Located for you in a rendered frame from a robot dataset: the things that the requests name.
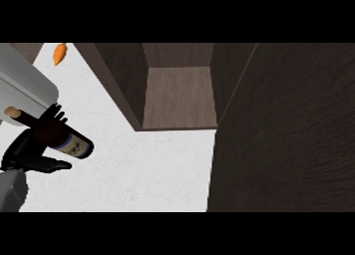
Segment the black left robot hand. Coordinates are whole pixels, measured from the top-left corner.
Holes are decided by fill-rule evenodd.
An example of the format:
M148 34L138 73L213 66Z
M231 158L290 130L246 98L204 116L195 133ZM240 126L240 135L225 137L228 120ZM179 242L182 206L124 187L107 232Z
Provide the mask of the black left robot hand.
M40 120L55 120L62 123L67 122L65 112L61 112L62 106L55 103L40 116ZM21 111L15 107L5 110L5 114L13 119L21 117ZM73 164L65 160L58 160L53 157L43 155L47 146L37 142L36 133L31 128L27 128L15 138L9 145L3 158L2 167L3 171L24 170L24 172L34 170L42 173L53 173L62 169L71 169Z

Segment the dark wine bottle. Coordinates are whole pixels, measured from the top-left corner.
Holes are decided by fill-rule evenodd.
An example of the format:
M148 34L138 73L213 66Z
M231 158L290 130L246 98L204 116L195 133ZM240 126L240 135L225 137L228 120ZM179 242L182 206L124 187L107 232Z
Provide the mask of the dark wine bottle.
M84 159L90 156L95 144L62 121L40 120L27 112L9 107L5 115L34 130L36 141L64 154Z

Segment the brown wooden cabinet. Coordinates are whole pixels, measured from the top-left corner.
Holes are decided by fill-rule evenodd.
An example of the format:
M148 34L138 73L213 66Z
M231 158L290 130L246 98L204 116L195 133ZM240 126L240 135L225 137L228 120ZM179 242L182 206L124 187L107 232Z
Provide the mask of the brown wooden cabinet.
M216 129L253 43L79 43L138 131Z

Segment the dark brown cabinet door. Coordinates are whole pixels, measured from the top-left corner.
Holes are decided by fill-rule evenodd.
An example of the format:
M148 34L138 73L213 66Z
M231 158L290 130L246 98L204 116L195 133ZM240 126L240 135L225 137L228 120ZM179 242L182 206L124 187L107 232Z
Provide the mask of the dark brown cabinet door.
M355 212L355 43L259 44L215 136L212 212Z

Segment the orange carrot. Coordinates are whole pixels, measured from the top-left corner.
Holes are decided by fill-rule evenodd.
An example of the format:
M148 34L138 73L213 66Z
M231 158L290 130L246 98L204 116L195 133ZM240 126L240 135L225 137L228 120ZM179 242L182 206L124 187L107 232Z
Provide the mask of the orange carrot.
M65 59L67 56L68 47L67 44L62 43L56 46L55 52L53 52L53 65L58 66L61 62Z

